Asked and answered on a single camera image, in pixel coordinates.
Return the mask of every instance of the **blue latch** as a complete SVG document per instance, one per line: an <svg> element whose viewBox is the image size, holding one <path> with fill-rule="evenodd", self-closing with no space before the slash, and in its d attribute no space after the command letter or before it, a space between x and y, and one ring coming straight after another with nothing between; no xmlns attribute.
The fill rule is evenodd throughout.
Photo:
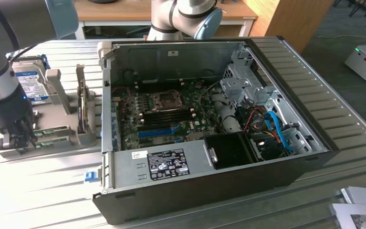
<svg viewBox="0 0 366 229"><path fill-rule="evenodd" d="M96 181L98 173L96 172L86 172L86 182Z"/></svg>

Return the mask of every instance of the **motherboard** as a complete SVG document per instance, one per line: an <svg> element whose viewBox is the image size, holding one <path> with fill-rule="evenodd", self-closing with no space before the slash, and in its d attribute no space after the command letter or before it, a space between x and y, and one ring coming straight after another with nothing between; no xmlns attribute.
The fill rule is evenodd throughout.
<svg viewBox="0 0 366 229"><path fill-rule="evenodd" d="M211 96L218 87L205 80L115 87L122 150L195 141L222 133Z"/></svg>

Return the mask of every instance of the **metal slotted surface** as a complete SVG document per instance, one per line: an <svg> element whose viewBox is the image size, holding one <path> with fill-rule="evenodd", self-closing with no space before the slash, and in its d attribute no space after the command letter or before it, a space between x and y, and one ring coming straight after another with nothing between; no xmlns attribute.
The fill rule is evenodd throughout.
<svg viewBox="0 0 366 229"><path fill-rule="evenodd" d="M99 149L5 161L0 163L3 228L337 228L330 204L342 201L339 189L366 187L366 123L286 42L275 37L253 40L342 149L322 169L287 187L114 227L84 198L92 191L83 185L83 173L100 165ZM62 70L67 92L76 90L75 65L84 63L87 84L102 94L96 44L48 42L29 53L47 54L51 66ZM100 103L96 113L99 121Z"/></svg>

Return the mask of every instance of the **blue hard drive label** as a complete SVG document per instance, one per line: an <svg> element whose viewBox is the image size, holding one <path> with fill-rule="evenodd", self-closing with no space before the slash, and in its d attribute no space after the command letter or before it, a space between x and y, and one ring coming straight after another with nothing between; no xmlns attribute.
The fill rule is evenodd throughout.
<svg viewBox="0 0 366 229"><path fill-rule="evenodd" d="M31 101L36 102L48 99L48 93L44 85L39 82L40 76L36 71L20 72L15 75Z"/></svg>

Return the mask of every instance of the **wooden table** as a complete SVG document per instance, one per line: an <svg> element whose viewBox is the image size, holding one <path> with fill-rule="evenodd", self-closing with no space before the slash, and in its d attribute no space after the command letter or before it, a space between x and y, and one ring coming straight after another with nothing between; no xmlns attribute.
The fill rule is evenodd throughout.
<svg viewBox="0 0 366 229"><path fill-rule="evenodd" d="M222 25L241 25L239 36L249 36L257 14L239 0L238 3L226 0L217 5L223 10ZM91 3L88 0L75 0L75 7L80 20L76 39L84 40L84 26L150 26L150 0L119 0L110 4Z"/></svg>

